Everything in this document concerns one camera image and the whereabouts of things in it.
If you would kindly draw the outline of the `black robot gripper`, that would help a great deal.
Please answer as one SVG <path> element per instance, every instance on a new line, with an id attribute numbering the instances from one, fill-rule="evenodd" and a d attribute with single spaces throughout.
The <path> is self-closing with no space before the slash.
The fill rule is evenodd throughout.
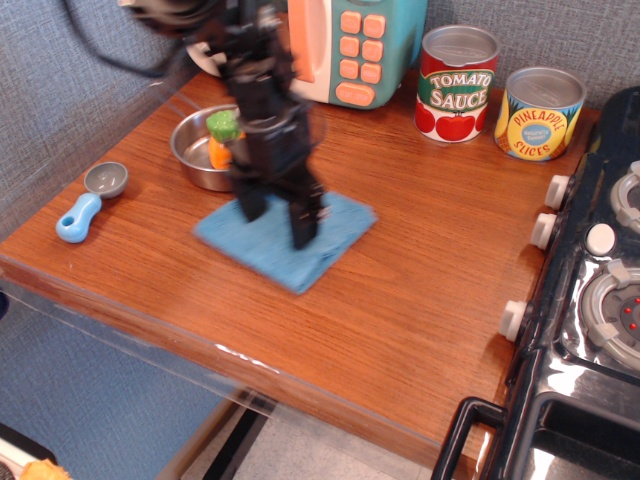
<path id="1" fill-rule="evenodd" d="M 232 190 L 248 222 L 261 217 L 273 193 L 290 204 L 293 246 L 305 248 L 317 235 L 324 189 L 308 168 L 314 144 L 306 107 L 289 107 L 279 116 L 238 118 L 245 137 L 233 142 Z"/>

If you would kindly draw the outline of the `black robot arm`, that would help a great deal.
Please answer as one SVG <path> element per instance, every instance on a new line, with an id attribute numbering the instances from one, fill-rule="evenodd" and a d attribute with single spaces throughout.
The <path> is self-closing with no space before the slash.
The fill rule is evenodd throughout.
<path id="1" fill-rule="evenodd" d="M 324 189 L 308 167 L 318 143 L 311 104 L 294 93 L 293 57 L 281 42 L 280 20 L 268 1 L 122 1 L 120 7 L 153 32 L 171 39 L 165 58 L 141 67 L 101 53 L 74 17 L 61 7 L 72 31 L 98 60 L 150 79 L 165 76 L 181 49 L 204 42 L 223 54 L 218 70 L 238 108 L 244 136 L 230 143 L 232 190 L 248 221 L 267 210 L 266 197 L 288 203 L 293 246 L 318 234 Z"/>

